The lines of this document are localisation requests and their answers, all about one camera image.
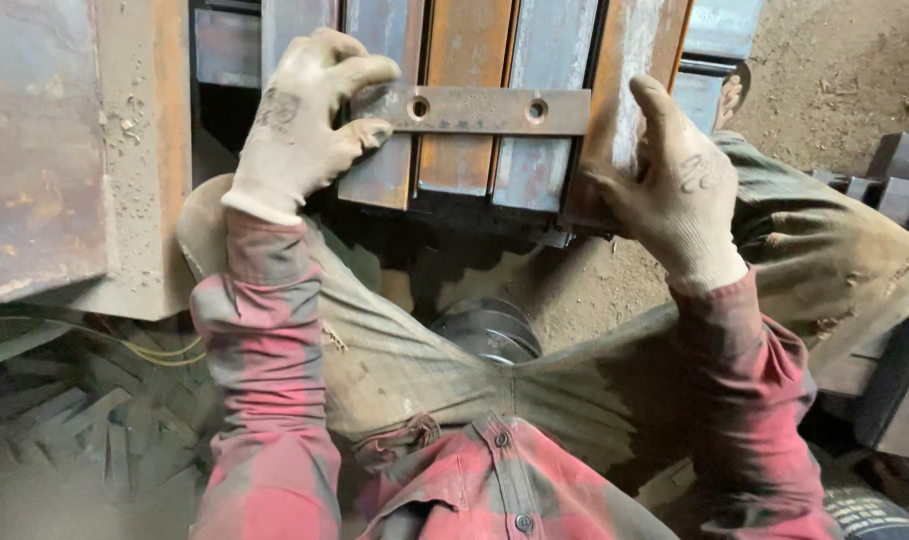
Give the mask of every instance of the leg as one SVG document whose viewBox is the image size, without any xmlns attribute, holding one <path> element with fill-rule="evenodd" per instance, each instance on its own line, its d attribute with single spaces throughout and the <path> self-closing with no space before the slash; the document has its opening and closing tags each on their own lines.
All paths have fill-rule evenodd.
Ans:
<svg viewBox="0 0 909 540">
<path fill-rule="evenodd" d="M 723 132 L 736 166 L 733 234 L 758 268 L 761 309 L 796 332 L 816 374 L 909 314 L 909 233 Z M 515 370 L 515 410 L 629 494 L 687 454 L 663 305 L 590 343 Z"/>
<path fill-rule="evenodd" d="M 812 373 L 909 315 L 909 232 L 737 133 L 714 140 L 737 168 L 732 230 L 761 310 L 805 339 Z"/>
<path fill-rule="evenodd" d="M 220 199 L 232 175 L 212 178 L 184 203 L 178 239 L 195 277 L 224 271 L 227 229 Z M 442 427 L 507 411 L 509 373 L 440 338 L 364 287 L 312 228 L 311 256 L 324 270 L 328 427 L 357 443 L 428 413 Z"/>
</svg>

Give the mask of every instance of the dirt floor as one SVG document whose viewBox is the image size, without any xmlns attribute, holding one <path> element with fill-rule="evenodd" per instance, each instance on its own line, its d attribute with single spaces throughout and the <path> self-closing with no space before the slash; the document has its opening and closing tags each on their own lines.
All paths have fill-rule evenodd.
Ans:
<svg viewBox="0 0 909 540">
<path fill-rule="evenodd" d="M 909 0 L 768 0 L 750 65 L 750 95 L 729 127 L 791 166 L 863 174 L 881 136 L 909 132 Z M 664 269 L 640 245 L 596 238 L 507 253 L 496 270 L 446 284 L 438 304 L 472 293 L 524 308 L 546 352 L 668 298 Z"/>
</svg>

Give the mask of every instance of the plaid shirt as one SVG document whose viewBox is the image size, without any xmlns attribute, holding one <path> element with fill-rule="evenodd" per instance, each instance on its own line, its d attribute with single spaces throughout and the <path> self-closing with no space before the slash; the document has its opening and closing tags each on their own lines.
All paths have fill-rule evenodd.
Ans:
<svg viewBox="0 0 909 540">
<path fill-rule="evenodd" d="M 192 296 L 230 430 L 192 538 L 336 539 L 340 455 L 325 429 L 321 272 L 305 226 L 231 212 L 230 273 Z M 676 297 L 703 534 L 829 538 L 816 463 L 796 421 L 813 395 L 801 341 L 758 309 L 754 273 Z M 520 418 L 487 414 L 402 457 L 363 492 L 362 538 L 674 538 L 597 472 Z"/>
</svg>

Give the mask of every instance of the hole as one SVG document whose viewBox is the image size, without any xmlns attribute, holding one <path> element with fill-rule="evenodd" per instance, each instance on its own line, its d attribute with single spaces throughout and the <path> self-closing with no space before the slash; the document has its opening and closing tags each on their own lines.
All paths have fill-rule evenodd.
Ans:
<svg viewBox="0 0 909 540">
<path fill-rule="evenodd" d="M 532 124 L 541 124 L 547 116 L 547 104 L 543 99 L 536 99 L 527 108 L 527 120 Z"/>
<path fill-rule="evenodd" d="M 424 117 L 427 117 L 427 113 L 431 110 L 431 104 L 427 102 L 426 99 L 422 96 L 415 96 L 411 103 L 407 106 L 407 111 L 417 121 L 424 120 Z"/>
</svg>

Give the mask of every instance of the white work glove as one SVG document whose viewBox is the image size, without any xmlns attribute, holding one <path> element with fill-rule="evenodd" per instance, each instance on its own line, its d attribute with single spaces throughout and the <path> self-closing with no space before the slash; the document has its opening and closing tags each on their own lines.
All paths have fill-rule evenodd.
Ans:
<svg viewBox="0 0 909 540">
<path fill-rule="evenodd" d="M 357 39 L 322 28 L 295 37 L 257 108 L 234 183 L 221 204 L 280 225 L 301 223 L 304 198 L 330 186 L 365 149 L 391 137 L 384 120 L 331 121 L 341 104 L 370 85 L 400 76 L 392 59 L 368 55 Z"/>
<path fill-rule="evenodd" d="M 747 266 L 731 236 L 735 167 L 660 82 L 635 77 L 631 93 L 647 123 L 639 149 L 646 170 L 640 178 L 626 178 L 603 151 L 586 149 L 582 174 L 593 181 L 627 235 L 664 266 L 667 284 L 676 292 L 698 296 L 739 281 Z M 610 132 L 614 115 L 606 109 L 594 119 L 593 131 Z"/>
</svg>

